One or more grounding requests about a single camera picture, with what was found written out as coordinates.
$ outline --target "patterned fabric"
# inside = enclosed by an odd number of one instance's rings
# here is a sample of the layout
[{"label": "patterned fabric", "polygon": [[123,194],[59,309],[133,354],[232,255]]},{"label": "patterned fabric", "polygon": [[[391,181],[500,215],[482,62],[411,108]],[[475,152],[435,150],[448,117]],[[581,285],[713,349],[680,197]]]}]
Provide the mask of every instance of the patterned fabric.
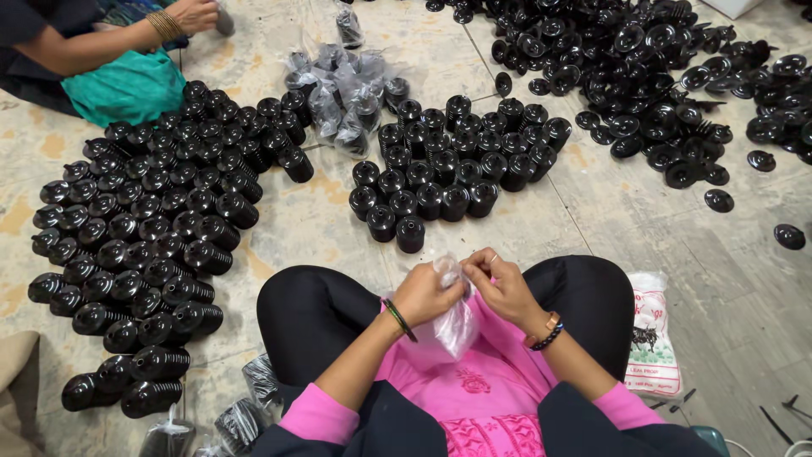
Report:
[{"label": "patterned fabric", "polygon": [[545,457],[535,414],[445,420],[448,457]]}]

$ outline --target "black jacket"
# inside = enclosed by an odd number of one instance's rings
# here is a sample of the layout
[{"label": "black jacket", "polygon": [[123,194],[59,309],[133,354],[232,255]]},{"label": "black jacket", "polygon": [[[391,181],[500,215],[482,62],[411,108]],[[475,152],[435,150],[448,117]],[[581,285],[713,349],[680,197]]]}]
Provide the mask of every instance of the black jacket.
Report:
[{"label": "black jacket", "polygon": [[[287,412],[304,389],[281,386]],[[441,457],[446,435],[427,412],[409,402],[386,381],[375,382],[358,411],[361,422],[348,446],[310,441],[278,425],[263,433],[252,457]],[[672,424],[619,431],[591,402],[566,382],[538,405],[548,457],[719,457],[695,433]]]}]

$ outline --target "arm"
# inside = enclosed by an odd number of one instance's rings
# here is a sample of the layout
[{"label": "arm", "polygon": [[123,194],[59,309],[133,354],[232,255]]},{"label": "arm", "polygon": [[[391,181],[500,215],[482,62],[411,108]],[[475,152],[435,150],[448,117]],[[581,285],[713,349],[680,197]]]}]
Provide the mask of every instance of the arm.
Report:
[{"label": "arm", "polygon": [[[166,12],[186,34],[213,28],[218,17],[217,3],[208,0],[179,0],[168,6]],[[68,39],[46,25],[33,39],[13,47],[54,73],[74,76],[110,63],[129,50],[159,47],[162,41],[157,29],[148,20],[141,20],[116,30]]]}]

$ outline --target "brown cloth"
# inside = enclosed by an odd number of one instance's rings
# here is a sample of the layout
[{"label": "brown cloth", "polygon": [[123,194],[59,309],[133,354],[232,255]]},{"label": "brown cloth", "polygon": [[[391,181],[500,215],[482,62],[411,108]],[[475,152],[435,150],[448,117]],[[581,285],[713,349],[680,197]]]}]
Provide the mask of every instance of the brown cloth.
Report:
[{"label": "brown cloth", "polygon": [[8,386],[23,369],[40,334],[30,330],[0,339],[0,457],[42,457],[20,436],[21,423]]}]

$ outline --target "hand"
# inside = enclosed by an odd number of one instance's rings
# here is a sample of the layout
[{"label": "hand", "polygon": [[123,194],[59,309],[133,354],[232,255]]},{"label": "hand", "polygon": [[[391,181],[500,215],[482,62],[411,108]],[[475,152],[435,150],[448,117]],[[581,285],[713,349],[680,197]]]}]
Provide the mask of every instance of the hand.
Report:
[{"label": "hand", "polygon": [[210,0],[178,0],[166,7],[166,12],[186,35],[204,32],[214,28],[219,14],[217,2]]},{"label": "hand", "polygon": [[537,328],[539,319],[546,322],[546,313],[536,302],[515,263],[502,259],[490,247],[474,252],[460,263],[482,299],[499,317],[527,334],[530,329]]},{"label": "hand", "polygon": [[462,298],[465,292],[462,281],[442,290],[440,277],[432,263],[419,263],[395,291],[392,303],[409,327],[417,327],[442,315]]}]

